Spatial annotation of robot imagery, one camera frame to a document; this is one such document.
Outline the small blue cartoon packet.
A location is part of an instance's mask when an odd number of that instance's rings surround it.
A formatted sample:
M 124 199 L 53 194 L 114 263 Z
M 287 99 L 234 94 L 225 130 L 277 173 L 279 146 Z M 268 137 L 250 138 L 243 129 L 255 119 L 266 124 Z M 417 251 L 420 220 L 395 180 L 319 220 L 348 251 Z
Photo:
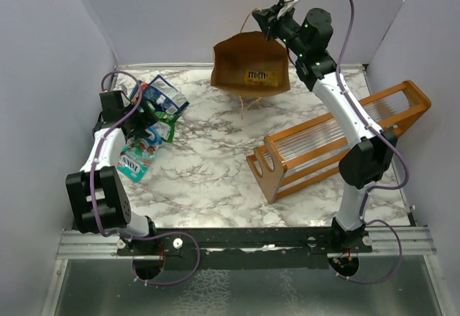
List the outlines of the small blue cartoon packet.
M 140 139 L 146 141 L 149 145 L 161 145 L 169 139 L 170 127 L 163 123 L 157 122 L 140 134 Z

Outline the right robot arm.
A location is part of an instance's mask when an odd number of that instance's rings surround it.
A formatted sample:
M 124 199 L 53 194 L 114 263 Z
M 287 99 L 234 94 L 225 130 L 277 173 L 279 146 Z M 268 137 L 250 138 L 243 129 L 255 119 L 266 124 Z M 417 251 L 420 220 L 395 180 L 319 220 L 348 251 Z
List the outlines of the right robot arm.
M 283 11 L 282 5 L 276 4 L 255 10 L 252 16 L 267 40 L 279 39 L 295 54 L 299 79 L 331 112 L 347 140 L 349 151 L 339 161 L 344 193 L 330 235 L 331 246 L 346 252 L 364 233 L 368 193 L 388 170 L 397 135 L 376 123 L 346 87 L 327 51 L 334 32 L 330 13 L 311 9 L 298 24 L 294 11 Z

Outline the green snack bag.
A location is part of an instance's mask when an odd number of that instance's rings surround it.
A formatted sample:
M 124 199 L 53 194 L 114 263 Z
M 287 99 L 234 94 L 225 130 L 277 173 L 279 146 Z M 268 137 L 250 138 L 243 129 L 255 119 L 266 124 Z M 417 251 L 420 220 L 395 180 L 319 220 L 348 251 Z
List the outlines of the green snack bag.
M 154 106 L 151 103 L 149 104 L 151 108 L 155 109 L 155 115 L 158 117 L 158 122 L 163 122 L 170 127 L 170 134 L 167 143 L 172 143 L 175 135 L 175 123 L 179 119 L 179 115 L 164 112 L 159 106 Z

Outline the blue white snack bag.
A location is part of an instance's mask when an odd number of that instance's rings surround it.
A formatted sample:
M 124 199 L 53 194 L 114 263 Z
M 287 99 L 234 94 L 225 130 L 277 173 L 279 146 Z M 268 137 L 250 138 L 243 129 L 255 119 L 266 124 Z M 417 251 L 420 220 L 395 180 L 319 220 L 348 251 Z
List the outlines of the blue white snack bag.
M 161 75 L 142 85 L 143 97 L 148 100 L 155 109 L 169 114 L 180 114 L 188 106 L 186 97 Z

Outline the brown paper bag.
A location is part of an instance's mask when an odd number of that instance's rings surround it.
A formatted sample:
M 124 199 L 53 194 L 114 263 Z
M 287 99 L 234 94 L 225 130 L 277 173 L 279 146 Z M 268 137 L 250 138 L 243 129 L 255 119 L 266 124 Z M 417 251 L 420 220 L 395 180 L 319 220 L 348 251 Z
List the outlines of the brown paper bag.
M 268 40 L 262 32 L 244 30 L 213 47 L 213 70 L 210 85 L 239 99 L 240 114 L 262 98 L 276 96 L 290 90 L 289 58 L 287 50 L 276 40 Z M 275 71 L 278 86 L 246 85 L 247 70 Z

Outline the yellow M&M's packet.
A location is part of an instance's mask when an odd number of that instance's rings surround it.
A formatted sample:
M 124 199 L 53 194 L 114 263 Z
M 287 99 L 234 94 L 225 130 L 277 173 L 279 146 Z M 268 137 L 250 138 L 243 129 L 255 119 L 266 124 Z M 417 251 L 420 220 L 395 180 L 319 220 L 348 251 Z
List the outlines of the yellow M&M's packet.
M 246 85 L 263 85 L 276 88 L 278 86 L 278 77 L 275 71 L 255 71 L 247 70 L 244 75 Z

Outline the wooden rack with clear rods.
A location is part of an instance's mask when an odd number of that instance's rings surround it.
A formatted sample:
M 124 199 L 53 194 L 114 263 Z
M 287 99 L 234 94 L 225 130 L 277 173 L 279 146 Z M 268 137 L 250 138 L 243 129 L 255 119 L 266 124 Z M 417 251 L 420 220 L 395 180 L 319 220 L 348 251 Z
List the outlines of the wooden rack with clear rods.
M 410 80 L 360 103 L 383 129 L 394 129 L 398 136 L 431 107 L 428 96 Z M 342 129 L 326 113 L 266 136 L 247 163 L 267 202 L 274 203 L 338 173 L 339 160 L 348 150 Z

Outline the teal Fox's mint bag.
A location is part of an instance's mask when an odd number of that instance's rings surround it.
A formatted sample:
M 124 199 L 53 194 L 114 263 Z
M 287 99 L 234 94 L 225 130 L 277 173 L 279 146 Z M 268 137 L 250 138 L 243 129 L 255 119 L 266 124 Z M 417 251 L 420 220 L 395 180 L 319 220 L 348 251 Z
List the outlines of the teal Fox's mint bag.
M 133 182 L 140 182 L 152 164 L 161 142 L 133 138 L 122 149 L 117 169 Z

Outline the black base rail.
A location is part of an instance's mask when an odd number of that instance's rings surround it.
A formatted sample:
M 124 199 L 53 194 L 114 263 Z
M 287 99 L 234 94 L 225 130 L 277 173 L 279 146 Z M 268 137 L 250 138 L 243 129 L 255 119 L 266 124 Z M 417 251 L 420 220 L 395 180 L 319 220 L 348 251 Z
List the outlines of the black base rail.
M 133 240 L 117 253 L 166 270 L 325 269 L 329 256 L 372 252 L 367 231 L 343 239 L 330 227 L 159 228 L 161 237 Z

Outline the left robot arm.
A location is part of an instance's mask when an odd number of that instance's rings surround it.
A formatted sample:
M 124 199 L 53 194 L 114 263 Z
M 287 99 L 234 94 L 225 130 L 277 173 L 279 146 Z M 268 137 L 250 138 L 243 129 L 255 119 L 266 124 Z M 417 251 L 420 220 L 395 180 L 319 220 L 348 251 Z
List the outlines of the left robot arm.
M 148 138 L 157 117 L 145 101 L 136 110 L 121 90 L 103 91 L 100 100 L 91 153 L 79 172 L 65 179 L 75 227 L 81 233 L 132 238 L 140 253 L 152 254 L 159 244 L 155 223 L 132 211 L 117 166 L 123 148 Z

